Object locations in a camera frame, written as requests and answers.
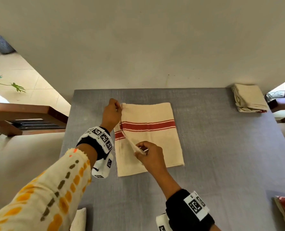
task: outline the beige cushion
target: beige cushion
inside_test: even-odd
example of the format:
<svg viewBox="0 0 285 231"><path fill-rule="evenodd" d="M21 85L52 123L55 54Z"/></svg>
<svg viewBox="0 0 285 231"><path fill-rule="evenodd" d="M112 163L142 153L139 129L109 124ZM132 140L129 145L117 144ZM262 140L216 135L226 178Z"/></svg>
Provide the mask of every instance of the beige cushion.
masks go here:
<svg viewBox="0 0 285 231"><path fill-rule="evenodd" d="M6 138L0 149L0 209L59 159L64 133Z"/></svg>

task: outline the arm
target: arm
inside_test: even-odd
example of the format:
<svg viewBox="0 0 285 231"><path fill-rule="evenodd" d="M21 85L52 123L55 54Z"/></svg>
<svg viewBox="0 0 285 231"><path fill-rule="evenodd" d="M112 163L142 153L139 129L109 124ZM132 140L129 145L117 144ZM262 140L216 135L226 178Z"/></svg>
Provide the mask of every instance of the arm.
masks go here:
<svg viewBox="0 0 285 231"><path fill-rule="evenodd" d="M189 196L190 193L187 190L182 189L168 173L164 161L163 149L154 143L147 141L140 142L137 146L143 151L148 149L147 155L142 155L139 152L136 152L135 155L154 177L167 199L166 212L171 229L173 231L220 231L220 229L214 224L214 220L210 214L207 214L201 221L199 221L196 215L183 201L183 199Z"/></svg>
<svg viewBox="0 0 285 231"><path fill-rule="evenodd" d="M101 126L111 132L120 119L120 104L110 99ZM0 210L0 230L68 231L97 158L94 147L86 143L69 149Z"/></svg>

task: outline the green leaf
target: green leaf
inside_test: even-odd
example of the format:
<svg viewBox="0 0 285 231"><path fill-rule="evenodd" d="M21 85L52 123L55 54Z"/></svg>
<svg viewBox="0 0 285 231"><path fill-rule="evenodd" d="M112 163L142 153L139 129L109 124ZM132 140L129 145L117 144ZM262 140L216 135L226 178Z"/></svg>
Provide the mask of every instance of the green leaf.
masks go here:
<svg viewBox="0 0 285 231"><path fill-rule="evenodd" d="M17 85L16 83L12 83L11 86L16 88L16 91L18 92L25 92L25 88L23 88L22 86Z"/></svg>

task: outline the yellow patterned sleeve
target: yellow patterned sleeve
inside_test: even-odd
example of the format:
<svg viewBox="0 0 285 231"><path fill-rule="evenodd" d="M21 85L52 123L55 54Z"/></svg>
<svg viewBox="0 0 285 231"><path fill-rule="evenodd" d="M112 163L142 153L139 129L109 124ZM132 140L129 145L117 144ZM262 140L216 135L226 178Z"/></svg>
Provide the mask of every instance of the yellow patterned sleeve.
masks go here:
<svg viewBox="0 0 285 231"><path fill-rule="evenodd" d="M90 182L87 156L79 149L69 149L0 210L0 231L68 231Z"/></svg>

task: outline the sleeve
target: sleeve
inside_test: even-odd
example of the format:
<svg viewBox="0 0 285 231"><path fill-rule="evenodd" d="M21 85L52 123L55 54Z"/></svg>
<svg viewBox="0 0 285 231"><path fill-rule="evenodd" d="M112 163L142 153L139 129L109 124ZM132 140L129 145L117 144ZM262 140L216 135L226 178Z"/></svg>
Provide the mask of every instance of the sleeve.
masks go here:
<svg viewBox="0 0 285 231"><path fill-rule="evenodd" d="M89 159L69 149L0 210L0 230L68 231L90 182Z"/></svg>
<svg viewBox="0 0 285 231"><path fill-rule="evenodd" d="M215 223L212 216L207 214L199 221L193 211L183 201L189 195L190 193L187 190L181 189L166 201L166 213L171 229L173 231L209 231Z"/></svg>

